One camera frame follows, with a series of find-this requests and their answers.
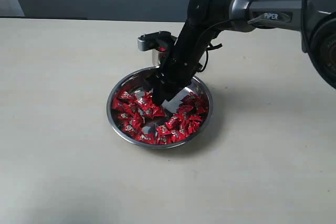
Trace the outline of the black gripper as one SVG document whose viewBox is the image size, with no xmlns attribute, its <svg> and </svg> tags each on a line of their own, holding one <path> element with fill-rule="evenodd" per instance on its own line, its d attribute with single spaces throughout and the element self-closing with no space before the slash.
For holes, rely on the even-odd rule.
<svg viewBox="0 0 336 224">
<path fill-rule="evenodd" d="M 144 78 L 145 91 L 152 90 L 152 101 L 171 101 L 199 69 L 198 63 L 210 42 L 218 35 L 215 28 L 184 24 L 170 55 Z"/>
</svg>

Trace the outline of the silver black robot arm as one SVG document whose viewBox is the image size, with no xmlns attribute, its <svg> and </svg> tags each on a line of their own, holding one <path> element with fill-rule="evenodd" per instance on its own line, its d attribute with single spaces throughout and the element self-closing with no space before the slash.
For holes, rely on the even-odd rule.
<svg viewBox="0 0 336 224">
<path fill-rule="evenodd" d="M 166 31 L 138 39 L 142 51 L 165 50 L 159 68 L 145 81 L 153 102 L 172 100 L 190 84 L 220 32 L 274 28 L 300 32 L 303 52 L 322 79 L 335 86 L 335 0 L 190 0 L 176 39 Z"/>
</svg>

